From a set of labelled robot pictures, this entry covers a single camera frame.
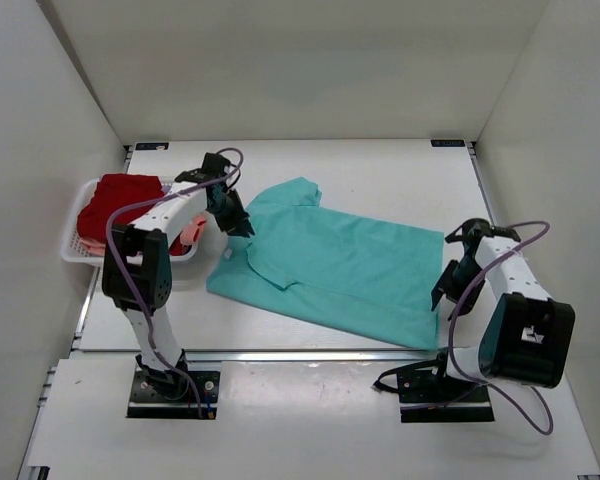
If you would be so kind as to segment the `teal t shirt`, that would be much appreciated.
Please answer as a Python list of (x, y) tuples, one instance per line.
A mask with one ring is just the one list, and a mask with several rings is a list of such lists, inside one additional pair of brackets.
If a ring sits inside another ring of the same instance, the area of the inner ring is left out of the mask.
[(431, 291), (442, 272), (439, 231), (321, 204), (299, 177), (248, 205), (254, 236), (232, 237), (208, 292), (280, 315), (407, 348), (438, 346)]

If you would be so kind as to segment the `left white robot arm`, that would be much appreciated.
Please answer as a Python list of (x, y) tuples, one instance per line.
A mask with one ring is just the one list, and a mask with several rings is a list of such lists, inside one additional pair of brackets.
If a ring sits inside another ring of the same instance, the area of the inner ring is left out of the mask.
[(166, 195), (120, 207), (106, 222), (103, 294), (131, 324), (144, 380), (169, 401), (194, 399), (202, 405), (166, 308), (172, 290), (170, 247), (200, 213), (211, 214), (228, 236), (255, 235), (236, 190), (243, 162), (236, 147), (208, 152), (200, 167), (176, 176)]

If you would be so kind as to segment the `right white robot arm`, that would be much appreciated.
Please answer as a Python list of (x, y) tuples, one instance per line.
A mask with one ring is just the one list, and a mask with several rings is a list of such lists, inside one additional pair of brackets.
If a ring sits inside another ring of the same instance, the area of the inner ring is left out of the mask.
[(397, 383), (377, 379), (373, 387), (405, 403), (485, 402), (486, 381), (506, 380), (542, 388), (556, 387), (563, 376), (575, 311), (541, 287), (521, 252), (513, 227), (469, 219), (445, 238), (461, 243), (464, 255), (451, 261), (431, 292), (432, 303), (454, 303), (451, 316), (469, 314), (483, 287), (496, 300), (480, 343), (443, 348), (433, 360), (384, 372)]

